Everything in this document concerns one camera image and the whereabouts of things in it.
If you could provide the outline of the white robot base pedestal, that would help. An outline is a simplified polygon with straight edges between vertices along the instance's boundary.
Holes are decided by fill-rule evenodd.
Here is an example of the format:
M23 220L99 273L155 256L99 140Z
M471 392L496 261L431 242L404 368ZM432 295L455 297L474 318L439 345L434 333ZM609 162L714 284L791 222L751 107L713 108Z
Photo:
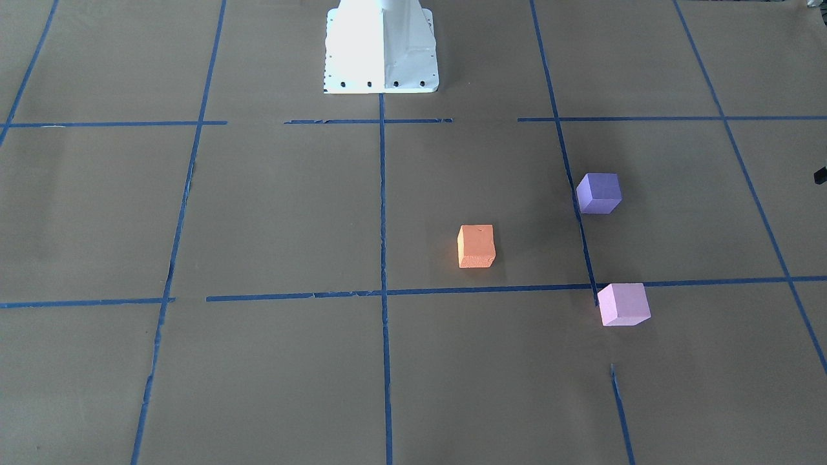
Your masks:
M327 13L325 47L325 94L439 88L434 16L419 1L340 1Z

